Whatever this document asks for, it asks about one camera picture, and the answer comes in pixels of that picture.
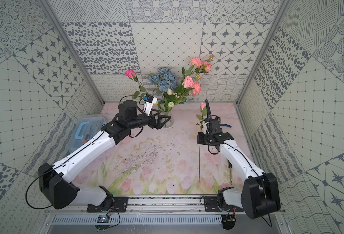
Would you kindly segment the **light pink rose stem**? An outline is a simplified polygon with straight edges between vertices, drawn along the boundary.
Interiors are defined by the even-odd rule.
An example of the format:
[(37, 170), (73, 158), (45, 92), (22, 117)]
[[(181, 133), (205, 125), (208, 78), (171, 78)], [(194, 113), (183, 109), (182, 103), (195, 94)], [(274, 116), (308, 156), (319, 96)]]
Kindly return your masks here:
[(200, 112), (201, 112), (201, 115), (197, 116), (197, 118), (200, 120), (200, 123), (199, 123), (200, 130), (197, 135), (197, 143), (199, 145), (199, 151), (198, 151), (198, 183), (199, 184), (201, 180), (201, 143), (203, 141), (202, 138), (203, 138), (203, 130), (204, 130), (204, 120), (207, 115), (206, 104), (204, 102), (200, 104)]

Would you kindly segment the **clear glass vase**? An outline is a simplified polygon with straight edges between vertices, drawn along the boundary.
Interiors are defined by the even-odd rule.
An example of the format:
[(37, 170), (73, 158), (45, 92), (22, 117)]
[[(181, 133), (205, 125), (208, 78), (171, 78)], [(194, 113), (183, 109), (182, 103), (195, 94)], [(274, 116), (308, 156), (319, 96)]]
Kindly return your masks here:
[(174, 118), (172, 115), (172, 111), (168, 112), (161, 112), (161, 115), (163, 116), (168, 116), (168, 118), (162, 118), (162, 121), (165, 122), (163, 125), (163, 128), (170, 128), (174, 124)]

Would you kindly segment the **pink carnation spray stem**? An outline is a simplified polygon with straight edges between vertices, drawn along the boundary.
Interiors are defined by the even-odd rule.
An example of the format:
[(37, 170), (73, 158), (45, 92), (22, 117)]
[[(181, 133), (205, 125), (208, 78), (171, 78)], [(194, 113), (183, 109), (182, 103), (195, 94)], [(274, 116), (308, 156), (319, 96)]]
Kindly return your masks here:
[(214, 58), (214, 55), (209, 55), (207, 60), (201, 60), (198, 57), (192, 58), (188, 70), (185, 70), (184, 67), (182, 68), (183, 80), (189, 76), (200, 83), (203, 75), (207, 75), (211, 71), (211, 63), (214, 61)]

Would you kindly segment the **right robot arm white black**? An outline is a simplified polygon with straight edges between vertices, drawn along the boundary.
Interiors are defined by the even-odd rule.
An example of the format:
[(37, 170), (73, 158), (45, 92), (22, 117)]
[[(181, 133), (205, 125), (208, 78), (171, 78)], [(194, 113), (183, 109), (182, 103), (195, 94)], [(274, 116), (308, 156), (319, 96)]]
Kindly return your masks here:
[(197, 143), (216, 149), (238, 172), (243, 181), (242, 191), (233, 187), (220, 189), (217, 193), (218, 206), (223, 211), (242, 209), (250, 219), (263, 217), (280, 211), (281, 202), (278, 181), (273, 173), (266, 173), (255, 165), (239, 148), (230, 133), (222, 130), (221, 118), (212, 115), (209, 101), (201, 104), (203, 115), (202, 131), (197, 134)]

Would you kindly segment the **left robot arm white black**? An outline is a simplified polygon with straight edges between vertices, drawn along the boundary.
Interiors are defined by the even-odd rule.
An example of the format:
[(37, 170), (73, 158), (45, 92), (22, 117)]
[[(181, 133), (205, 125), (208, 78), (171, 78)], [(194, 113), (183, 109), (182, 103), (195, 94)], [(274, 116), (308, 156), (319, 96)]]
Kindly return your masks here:
[(144, 109), (140, 109), (133, 100), (119, 104), (118, 113), (112, 121), (102, 126), (93, 138), (54, 164), (44, 163), (39, 167), (39, 189), (55, 209), (63, 209), (71, 204), (87, 204), (100, 211), (112, 208), (113, 194), (105, 187), (81, 188), (74, 185), (73, 181), (102, 153), (130, 136), (131, 130), (145, 126), (159, 130), (171, 119), (152, 108), (154, 100), (144, 101)]

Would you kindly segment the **yellow white tulip bunch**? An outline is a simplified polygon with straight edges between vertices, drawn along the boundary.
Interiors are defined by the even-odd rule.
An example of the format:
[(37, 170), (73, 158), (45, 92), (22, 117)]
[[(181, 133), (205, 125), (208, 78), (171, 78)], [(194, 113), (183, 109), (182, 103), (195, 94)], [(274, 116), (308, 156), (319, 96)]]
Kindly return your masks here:
[(161, 95), (161, 98), (157, 101), (157, 106), (164, 113), (170, 112), (174, 106), (184, 104), (187, 101), (183, 93), (175, 93), (171, 88), (167, 89), (167, 91), (157, 90), (155, 93)]

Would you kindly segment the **blue hydrangea flower bunch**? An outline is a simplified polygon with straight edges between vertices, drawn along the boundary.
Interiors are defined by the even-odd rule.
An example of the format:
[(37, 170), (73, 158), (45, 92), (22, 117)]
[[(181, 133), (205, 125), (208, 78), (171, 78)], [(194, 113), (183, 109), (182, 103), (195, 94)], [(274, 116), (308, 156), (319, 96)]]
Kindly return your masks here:
[(158, 68), (158, 72), (149, 76), (149, 82), (158, 86), (161, 92), (172, 91), (179, 86), (176, 75), (168, 67)]

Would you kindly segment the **clear blue tool box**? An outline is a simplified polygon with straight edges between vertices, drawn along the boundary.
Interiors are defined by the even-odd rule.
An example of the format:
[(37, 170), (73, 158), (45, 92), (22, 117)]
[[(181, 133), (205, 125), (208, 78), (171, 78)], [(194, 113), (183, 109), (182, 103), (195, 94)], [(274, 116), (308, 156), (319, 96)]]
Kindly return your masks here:
[(73, 153), (88, 140), (94, 137), (105, 124), (105, 118), (101, 115), (82, 116), (66, 145), (69, 154)]

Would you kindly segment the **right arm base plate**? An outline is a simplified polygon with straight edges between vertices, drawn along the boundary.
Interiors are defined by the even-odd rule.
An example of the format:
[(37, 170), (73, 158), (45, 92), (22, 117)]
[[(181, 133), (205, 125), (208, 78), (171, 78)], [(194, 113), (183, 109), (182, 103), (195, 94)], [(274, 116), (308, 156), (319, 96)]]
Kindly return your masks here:
[(222, 198), (217, 196), (202, 196), (200, 198), (201, 205), (204, 206), (205, 212), (243, 212), (244, 210), (234, 205), (228, 205)]

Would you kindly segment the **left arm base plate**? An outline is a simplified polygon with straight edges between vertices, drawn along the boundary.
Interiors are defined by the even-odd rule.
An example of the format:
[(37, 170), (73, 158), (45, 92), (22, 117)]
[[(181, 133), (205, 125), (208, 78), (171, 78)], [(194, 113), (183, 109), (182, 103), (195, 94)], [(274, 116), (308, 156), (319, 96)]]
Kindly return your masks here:
[(106, 198), (99, 206), (89, 204), (86, 212), (88, 213), (107, 213), (114, 210), (119, 213), (126, 212), (128, 206), (128, 197), (111, 197)]

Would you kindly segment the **aluminium rail frame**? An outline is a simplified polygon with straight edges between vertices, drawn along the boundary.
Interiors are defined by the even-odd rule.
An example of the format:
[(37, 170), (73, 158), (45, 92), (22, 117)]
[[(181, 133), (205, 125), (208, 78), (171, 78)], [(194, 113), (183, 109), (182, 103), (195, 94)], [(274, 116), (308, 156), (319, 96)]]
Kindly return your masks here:
[(101, 212), (95, 208), (89, 212), (86, 205), (50, 208), (45, 212), (45, 224), (95, 225), (98, 229), (132, 224), (221, 225), (246, 217), (238, 207), (220, 209), (214, 195), (131, 195), (114, 199), (114, 211)]

